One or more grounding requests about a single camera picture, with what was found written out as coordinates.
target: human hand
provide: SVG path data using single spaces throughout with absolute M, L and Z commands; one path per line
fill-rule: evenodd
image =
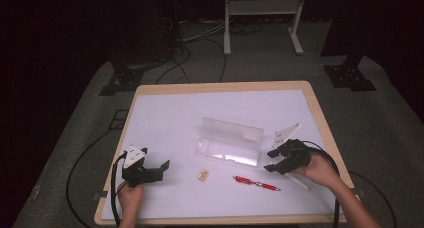
M 311 181 L 327 188 L 343 182 L 328 160 L 314 152 L 311 152 L 311 161 L 308 166 L 299 167 L 291 173 L 303 175 Z
M 131 188 L 127 182 L 118 186 L 118 199 L 122 209 L 120 228 L 135 227 L 138 211 L 144 198 L 144 184 Z

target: red pen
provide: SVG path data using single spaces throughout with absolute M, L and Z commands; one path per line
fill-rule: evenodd
M 265 184 L 265 183 L 262 183 L 262 182 L 252 181 L 250 179 L 247 179 L 247 178 L 244 178 L 244 177 L 241 177 L 241 176 L 233 176 L 233 178 L 237 182 L 240 182 L 240 183 L 244 183 L 244 184 L 248 184 L 248 185 L 253 184 L 253 185 L 257 185 L 257 186 L 260 186 L 262 188 L 265 188 L 265 189 L 274 190 L 274 191 L 281 191 L 281 189 L 278 188 L 278 187 L 268 185 L 268 184 Z

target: transparent container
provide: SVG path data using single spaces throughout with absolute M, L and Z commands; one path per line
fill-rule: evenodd
M 264 130 L 203 118 L 195 154 L 226 163 L 256 167 Z

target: floor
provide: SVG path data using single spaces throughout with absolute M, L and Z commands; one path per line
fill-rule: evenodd
M 377 91 L 352 92 L 349 88 L 333 87 L 323 65 L 341 64 L 345 57 L 320 56 L 329 22 L 300 23 L 302 56 L 296 55 L 291 46 L 289 25 L 287 22 L 255 24 L 234 30 L 232 54 L 228 57 L 223 56 L 218 45 L 223 43 L 221 34 L 189 43 L 185 47 L 191 51 L 190 56 L 187 50 L 175 55 L 179 63 L 188 58 L 181 64 L 183 70 L 178 66 L 173 68 L 175 63 L 168 61 L 146 71 L 141 84 L 310 82 L 348 170 L 365 176 L 381 190 L 394 210 L 399 227 L 420 227 L 424 223 L 422 122 L 390 83 L 384 69 L 367 57 L 359 68 Z M 182 28 L 184 37 L 188 38 L 212 26 L 184 24 Z M 100 227 L 93 217 L 121 134 L 120 130 L 108 130 L 108 126 L 116 110 L 129 109 L 134 95 L 117 92 L 113 96 L 99 96 L 112 74 L 109 62 L 99 67 L 40 176 L 39 188 L 29 197 L 15 227 L 83 227 L 68 207 L 67 187 L 80 219 L 90 227 Z M 381 194 L 357 176 L 352 175 L 352 180 L 367 209 L 383 227 L 393 227 Z M 301 228 L 330 226 L 299 225 Z

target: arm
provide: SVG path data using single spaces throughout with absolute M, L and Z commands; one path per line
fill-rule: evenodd
M 336 196 L 351 227 L 381 227 L 374 217 L 362 206 L 350 188 L 336 174 L 330 163 L 321 155 L 311 153 L 311 162 L 307 167 L 293 171 L 313 182 L 330 189 Z
M 143 203 L 144 184 L 131 188 L 128 183 L 122 183 L 118 190 L 118 198 L 122 208 L 122 220 L 119 228 L 134 228 L 138 211 Z

